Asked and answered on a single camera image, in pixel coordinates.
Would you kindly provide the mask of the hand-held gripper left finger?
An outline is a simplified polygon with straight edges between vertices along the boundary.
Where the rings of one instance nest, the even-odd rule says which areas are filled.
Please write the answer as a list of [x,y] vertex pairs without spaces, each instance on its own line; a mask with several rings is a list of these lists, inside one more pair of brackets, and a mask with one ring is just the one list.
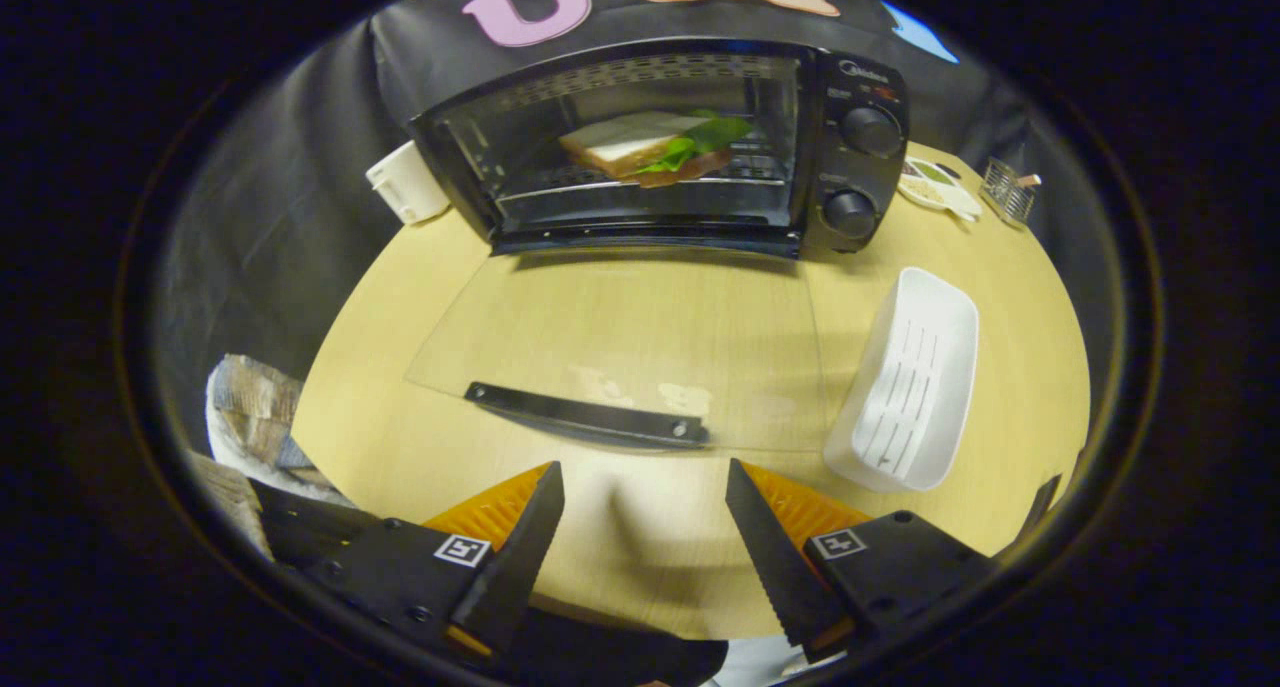
[[424,523],[325,505],[294,565],[379,635],[461,661],[504,661],[564,510],[561,464],[488,487]]

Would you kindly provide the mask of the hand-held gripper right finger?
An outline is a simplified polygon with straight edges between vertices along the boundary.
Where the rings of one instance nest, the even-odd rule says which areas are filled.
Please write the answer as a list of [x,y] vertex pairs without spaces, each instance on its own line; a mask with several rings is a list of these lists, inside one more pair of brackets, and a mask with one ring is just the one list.
[[813,660],[892,652],[997,568],[914,510],[869,517],[737,458],[724,501],[785,636]]

